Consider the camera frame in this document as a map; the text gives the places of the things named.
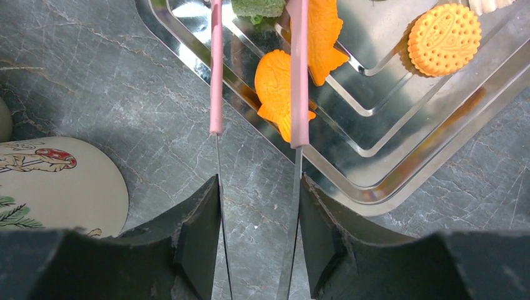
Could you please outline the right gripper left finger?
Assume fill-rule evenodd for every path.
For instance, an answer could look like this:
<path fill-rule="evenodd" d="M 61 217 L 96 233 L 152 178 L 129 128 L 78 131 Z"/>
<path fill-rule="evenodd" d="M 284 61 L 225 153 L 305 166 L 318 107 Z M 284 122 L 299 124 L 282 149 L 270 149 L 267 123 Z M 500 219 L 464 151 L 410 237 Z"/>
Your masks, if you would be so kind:
<path fill-rule="evenodd" d="M 218 176 L 118 237 L 72 229 L 1 233 L 2 299 L 210 299 L 221 222 Z"/>

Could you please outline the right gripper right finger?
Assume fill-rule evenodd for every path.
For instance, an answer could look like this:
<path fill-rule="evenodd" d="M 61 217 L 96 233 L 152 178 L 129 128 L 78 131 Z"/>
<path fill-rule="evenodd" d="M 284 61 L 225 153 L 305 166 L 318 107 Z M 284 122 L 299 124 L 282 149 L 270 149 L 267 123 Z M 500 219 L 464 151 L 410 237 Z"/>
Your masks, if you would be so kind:
<path fill-rule="evenodd" d="M 528 299 L 529 232 L 382 227 L 301 179 L 300 223 L 314 299 Z"/>

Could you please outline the pink steel tongs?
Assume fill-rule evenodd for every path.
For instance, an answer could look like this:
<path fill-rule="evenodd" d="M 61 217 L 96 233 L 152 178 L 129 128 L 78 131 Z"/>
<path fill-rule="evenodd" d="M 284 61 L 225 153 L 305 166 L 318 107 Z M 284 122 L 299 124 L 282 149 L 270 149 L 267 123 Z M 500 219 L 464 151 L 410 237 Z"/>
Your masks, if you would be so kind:
<path fill-rule="evenodd" d="M 223 23 L 222 1 L 211 1 L 211 80 L 209 131 L 218 138 L 223 133 Z M 303 147 L 309 144 L 308 96 L 308 1 L 288 1 L 291 21 L 290 121 L 291 147 L 295 149 L 294 181 L 286 247 L 276 299 L 289 299 L 294 254 L 298 235 Z"/>

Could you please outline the green swirl roll cake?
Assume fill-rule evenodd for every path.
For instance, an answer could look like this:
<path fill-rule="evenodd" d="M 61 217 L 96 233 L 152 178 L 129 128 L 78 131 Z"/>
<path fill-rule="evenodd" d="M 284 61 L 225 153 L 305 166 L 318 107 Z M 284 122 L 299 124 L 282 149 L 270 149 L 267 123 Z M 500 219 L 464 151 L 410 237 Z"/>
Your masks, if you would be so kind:
<path fill-rule="evenodd" d="M 285 0 L 232 0 L 231 7 L 235 15 L 249 17 L 254 25 L 264 18 L 281 16 L 286 6 Z"/>

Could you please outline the layered strawberry cake slice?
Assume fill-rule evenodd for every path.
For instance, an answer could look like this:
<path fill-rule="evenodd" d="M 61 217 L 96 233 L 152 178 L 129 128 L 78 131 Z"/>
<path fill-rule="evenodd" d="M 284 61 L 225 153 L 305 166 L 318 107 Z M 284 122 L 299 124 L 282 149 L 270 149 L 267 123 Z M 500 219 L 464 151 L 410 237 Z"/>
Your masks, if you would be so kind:
<path fill-rule="evenodd" d="M 476 15 L 491 13 L 499 8 L 509 6 L 516 0 L 469 0 L 469 7 Z"/>

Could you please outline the steel serving tray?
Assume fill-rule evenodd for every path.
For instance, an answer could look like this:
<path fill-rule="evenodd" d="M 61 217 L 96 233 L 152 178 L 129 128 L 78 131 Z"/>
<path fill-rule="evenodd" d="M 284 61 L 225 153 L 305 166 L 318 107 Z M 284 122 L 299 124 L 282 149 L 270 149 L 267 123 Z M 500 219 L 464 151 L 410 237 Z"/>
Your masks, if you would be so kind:
<path fill-rule="evenodd" d="M 211 56 L 210 1 L 134 1 L 146 27 L 204 82 Z M 411 63 L 407 38 L 429 9 L 456 1 L 337 1 L 336 48 L 349 55 L 323 86 L 309 85 L 310 146 L 304 171 L 363 216 L 399 206 L 529 85 L 529 1 L 479 16 L 475 57 L 444 77 Z M 294 162 L 274 123 L 257 115 L 259 60 L 289 50 L 288 16 L 253 26 L 223 1 L 223 98 Z"/>

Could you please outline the green interior mushroom mug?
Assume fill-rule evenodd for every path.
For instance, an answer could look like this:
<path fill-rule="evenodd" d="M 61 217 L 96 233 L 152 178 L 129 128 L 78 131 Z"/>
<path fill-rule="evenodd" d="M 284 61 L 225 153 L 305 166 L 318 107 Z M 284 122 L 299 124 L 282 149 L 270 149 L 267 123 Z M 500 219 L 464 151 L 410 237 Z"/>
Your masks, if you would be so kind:
<path fill-rule="evenodd" d="M 1 143 L 1 229 L 78 229 L 118 236 L 129 211 L 122 174 L 98 148 L 72 137 Z"/>

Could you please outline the lower orange fish cake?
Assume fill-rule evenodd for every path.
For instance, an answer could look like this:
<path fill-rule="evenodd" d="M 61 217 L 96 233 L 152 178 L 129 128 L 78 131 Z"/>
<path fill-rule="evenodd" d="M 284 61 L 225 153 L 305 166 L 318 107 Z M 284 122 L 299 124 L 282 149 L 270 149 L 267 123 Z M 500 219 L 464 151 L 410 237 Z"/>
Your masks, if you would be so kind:
<path fill-rule="evenodd" d="M 266 53 L 257 65 L 254 77 L 261 102 L 258 116 L 274 123 L 282 139 L 291 142 L 291 56 L 275 49 Z"/>

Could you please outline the orange fish cake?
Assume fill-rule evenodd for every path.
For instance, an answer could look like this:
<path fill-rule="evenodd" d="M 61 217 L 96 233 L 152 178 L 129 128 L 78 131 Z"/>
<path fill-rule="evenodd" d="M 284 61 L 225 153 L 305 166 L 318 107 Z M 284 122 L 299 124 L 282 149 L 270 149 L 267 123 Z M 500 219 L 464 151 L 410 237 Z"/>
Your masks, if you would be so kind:
<path fill-rule="evenodd" d="M 322 86 L 331 71 L 349 61 L 349 56 L 334 47 L 343 28 L 335 0 L 309 1 L 308 68 L 314 85 Z"/>
<path fill-rule="evenodd" d="M 282 139 L 291 142 L 291 56 L 275 49 L 266 53 L 257 65 L 254 77 L 261 102 L 258 116 L 274 123 Z"/>

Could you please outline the small grey-green mug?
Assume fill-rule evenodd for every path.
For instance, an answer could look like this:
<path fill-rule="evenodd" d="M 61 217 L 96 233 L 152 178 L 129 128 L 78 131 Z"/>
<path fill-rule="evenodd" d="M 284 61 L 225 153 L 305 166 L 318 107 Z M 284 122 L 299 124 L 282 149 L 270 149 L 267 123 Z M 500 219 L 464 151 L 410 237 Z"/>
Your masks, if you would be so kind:
<path fill-rule="evenodd" d="M 11 112 L 6 105 L 5 101 L 1 98 L 0 99 L 0 126 L 1 126 L 1 142 L 7 142 L 11 138 L 11 134 L 13 131 L 13 121 Z"/>

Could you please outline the upper orange fish cake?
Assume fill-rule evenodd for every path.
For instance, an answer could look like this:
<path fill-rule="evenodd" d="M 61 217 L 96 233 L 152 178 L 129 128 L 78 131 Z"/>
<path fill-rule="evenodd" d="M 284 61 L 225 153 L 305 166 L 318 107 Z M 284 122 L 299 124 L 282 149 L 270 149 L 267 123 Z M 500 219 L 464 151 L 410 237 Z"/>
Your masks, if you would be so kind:
<path fill-rule="evenodd" d="M 334 47 L 343 28 L 335 0 L 309 1 L 308 68 L 314 85 L 322 86 L 331 71 L 349 61 L 349 56 Z"/>

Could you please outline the orange sandwich cookie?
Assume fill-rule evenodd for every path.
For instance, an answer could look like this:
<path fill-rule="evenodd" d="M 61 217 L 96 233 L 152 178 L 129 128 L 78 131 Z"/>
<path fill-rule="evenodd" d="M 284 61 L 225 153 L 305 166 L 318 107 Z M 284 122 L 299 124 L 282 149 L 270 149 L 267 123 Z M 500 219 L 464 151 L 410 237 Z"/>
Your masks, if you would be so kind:
<path fill-rule="evenodd" d="M 462 4 L 438 5 L 420 16 L 407 41 L 414 67 L 430 77 L 446 76 L 463 68 L 481 43 L 478 17 Z"/>

